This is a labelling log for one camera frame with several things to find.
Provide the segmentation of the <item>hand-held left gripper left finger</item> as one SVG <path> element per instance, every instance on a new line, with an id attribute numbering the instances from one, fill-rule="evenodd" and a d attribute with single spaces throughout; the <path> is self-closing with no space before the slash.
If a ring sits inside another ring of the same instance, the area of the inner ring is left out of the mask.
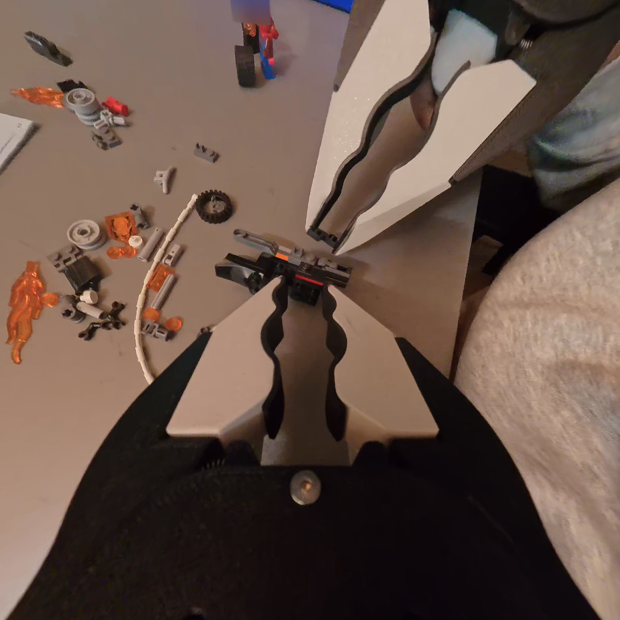
<path id="1" fill-rule="evenodd" d="M 168 425 L 172 437 L 275 438 L 284 399 L 275 349 L 286 283 L 274 278 L 209 334 Z"/>

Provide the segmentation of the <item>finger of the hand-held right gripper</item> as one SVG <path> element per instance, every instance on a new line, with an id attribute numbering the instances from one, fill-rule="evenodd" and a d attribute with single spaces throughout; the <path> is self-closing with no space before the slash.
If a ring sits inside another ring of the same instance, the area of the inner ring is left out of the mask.
<path id="1" fill-rule="evenodd" d="M 428 1 L 357 1 L 350 14 L 307 205 L 320 229 L 379 121 L 413 90 L 435 44 Z"/>
<path id="2" fill-rule="evenodd" d="M 536 85 L 513 60 L 466 63 L 444 90 L 418 154 L 395 168 L 381 195 L 351 222 L 334 254 L 375 238 L 451 187 L 451 180 Z"/>

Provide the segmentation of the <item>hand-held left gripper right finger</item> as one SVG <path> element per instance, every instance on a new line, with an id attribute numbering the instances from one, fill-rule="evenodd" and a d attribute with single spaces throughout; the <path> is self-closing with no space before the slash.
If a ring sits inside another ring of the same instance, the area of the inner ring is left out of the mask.
<path id="1" fill-rule="evenodd" d="M 322 293 L 332 355 L 325 413 L 336 441 L 430 439 L 438 425 L 397 338 L 335 286 Z"/>

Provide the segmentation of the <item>black lego motorcycle frame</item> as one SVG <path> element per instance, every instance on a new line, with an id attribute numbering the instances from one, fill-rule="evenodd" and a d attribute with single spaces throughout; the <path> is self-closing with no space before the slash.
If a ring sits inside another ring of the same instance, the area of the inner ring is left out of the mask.
<path id="1" fill-rule="evenodd" d="M 215 274 L 243 285 L 251 294 L 281 276 L 291 299 L 315 306 L 327 285 L 345 288 L 350 281 L 351 267 L 316 257 L 297 246 L 287 248 L 243 229 L 236 229 L 234 238 L 260 251 L 259 256 L 250 259 L 229 253 L 223 262 L 215 265 Z"/>

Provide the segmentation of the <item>small dark grey lego plate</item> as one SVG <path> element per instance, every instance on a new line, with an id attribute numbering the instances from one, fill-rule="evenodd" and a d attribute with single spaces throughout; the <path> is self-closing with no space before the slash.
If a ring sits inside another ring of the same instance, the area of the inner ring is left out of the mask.
<path id="1" fill-rule="evenodd" d="M 337 255 L 337 253 L 340 252 L 340 248 L 346 239 L 346 235 L 344 233 L 340 236 L 336 236 L 316 226 L 311 226 L 308 228 L 306 230 L 306 234 L 313 240 L 329 246 L 332 254 L 334 255 Z"/>

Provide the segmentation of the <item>built lego motorcycle with minifigure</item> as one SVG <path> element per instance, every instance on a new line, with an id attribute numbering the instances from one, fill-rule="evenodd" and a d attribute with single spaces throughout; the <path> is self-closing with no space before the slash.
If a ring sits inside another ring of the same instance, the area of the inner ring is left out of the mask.
<path id="1" fill-rule="evenodd" d="M 274 40 L 279 33 L 273 19 L 267 24 L 243 23 L 243 44 L 234 49 L 237 81 L 242 88 L 254 88 L 257 84 L 256 59 L 266 80 L 276 78 Z"/>

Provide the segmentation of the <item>black lego tire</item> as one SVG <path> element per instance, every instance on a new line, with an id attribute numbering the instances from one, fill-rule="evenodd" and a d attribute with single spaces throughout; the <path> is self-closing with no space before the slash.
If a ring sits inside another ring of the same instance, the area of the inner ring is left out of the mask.
<path id="1" fill-rule="evenodd" d="M 232 217 L 234 207 L 230 197 L 225 192 L 207 190 L 197 197 L 195 211 L 204 222 L 221 224 Z"/>

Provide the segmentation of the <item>pile of loose lego pieces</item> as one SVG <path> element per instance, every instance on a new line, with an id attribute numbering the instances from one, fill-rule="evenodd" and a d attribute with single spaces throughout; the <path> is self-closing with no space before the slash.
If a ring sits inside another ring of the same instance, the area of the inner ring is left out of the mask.
<path id="1" fill-rule="evenodd" d="M 182 246 L 165 241 L 162 228 L 155 228 L 150 236 L 144 237 L 144 231 L 151 226 L 137 204 L 127 211 L 106 216 L 101 227 L 107 232 L 108 241 L 103 246 L 106 246 L 109 259 L 136 258 L 152 262 L 137 305 L 138 334 L 165 341 L 172 339 L 182 328 L 183 320 L 175 316 L 162 322 L 161 310 L 176 282 L 175 264 L 181 256 Z M 91 319 L 78 334 L 78 338 L 85 342 L 92 340 L 100 330 L 119 330 L 125 325 L 120 316 L 125 308 L 123 303 L 113 301 L 109 309 L 99 305 L 99 287 L 104 273 L 89 252 L 94 251 L 83 251 L 69 242 L 48 256 L 48 261 L 65 276 L 73 292 L 59 297 L 58 301 L 52 296 L 45 301 L 48 306 L 57 303 L 61 315 L 74 323 L 81 324 Z"/>

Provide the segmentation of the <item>grey lego wheel hub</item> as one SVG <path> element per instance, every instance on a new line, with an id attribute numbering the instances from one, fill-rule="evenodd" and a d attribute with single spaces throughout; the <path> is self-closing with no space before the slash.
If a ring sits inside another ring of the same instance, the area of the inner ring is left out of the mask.
<path id="1" fill-rule="evenodd" d="M 73 222 L 66 234 L 69 242 L 83 251 L 95 251 L 108 241 L 106 230 L 93 220 Z"/>
<path id="2" fill-rule="evenodd" d="M 93 91 L 87 88 L 76 88 L 63 97 L 64 106 L 74 112 L 76 117 L 86 126 L 93 127 L 100 121 L 102 105 Z"/>

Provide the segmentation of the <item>large orange lego flame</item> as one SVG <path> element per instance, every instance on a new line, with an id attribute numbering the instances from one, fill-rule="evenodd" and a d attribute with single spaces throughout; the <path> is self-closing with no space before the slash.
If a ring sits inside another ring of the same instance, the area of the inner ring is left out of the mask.
<path id="1" fill-rule="evenodd" d="M 19 365 L 24 345 L 33 333 L 33 321 L 36 321 L 43 309 L 45 286 L 40 277 L 40 264 L 27 261 L 27 266 L 11 288 L 7 322 L 6 344 L 11 345 L 11 360 Z"/>

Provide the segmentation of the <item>black lego slope piece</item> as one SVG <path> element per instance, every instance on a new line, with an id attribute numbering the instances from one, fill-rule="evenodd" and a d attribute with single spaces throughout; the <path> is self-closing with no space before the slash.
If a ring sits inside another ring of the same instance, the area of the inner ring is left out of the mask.
<path id="1" fill-rule="evenodd" d="M 72 59 L 62 52 L 56 44 L 42 35 L 27 31 L 24 33 L 24 38 L 31 49 L 40 56 L 64 67 L 70 66 L 73 63 Z"/>

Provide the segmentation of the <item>small orange lego flame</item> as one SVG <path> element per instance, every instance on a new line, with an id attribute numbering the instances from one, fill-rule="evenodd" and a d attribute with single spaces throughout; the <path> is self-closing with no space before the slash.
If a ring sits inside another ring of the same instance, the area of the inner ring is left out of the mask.
<path id="1" fill-rule="evenodd" d="M 64 93 L 51 88 L 34 87 L 11 89 L 11 95 L 36 105 L 46 105 L 57 109 L 62 109 L 64 107 Z"/>

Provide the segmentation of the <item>lego instruction booklet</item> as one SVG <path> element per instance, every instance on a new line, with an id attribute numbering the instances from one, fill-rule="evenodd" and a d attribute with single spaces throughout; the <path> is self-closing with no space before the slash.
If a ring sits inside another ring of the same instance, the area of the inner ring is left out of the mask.
<path id="1" fill-rule="evenodd" d="M 1 174 L 38 128 L 32 120 L 1 113 Z"/>

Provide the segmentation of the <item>person's right hand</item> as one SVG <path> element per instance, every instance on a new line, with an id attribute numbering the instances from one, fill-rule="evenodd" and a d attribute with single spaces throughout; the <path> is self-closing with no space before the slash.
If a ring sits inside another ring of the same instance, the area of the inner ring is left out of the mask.
<path id="1" fill-rule="evenodd" d="M 410 104 L 415 120 L 423 131 L 430 128 L 437 99 L 438 96 L 431 78 L 426 75 L 410 95 Z"/>

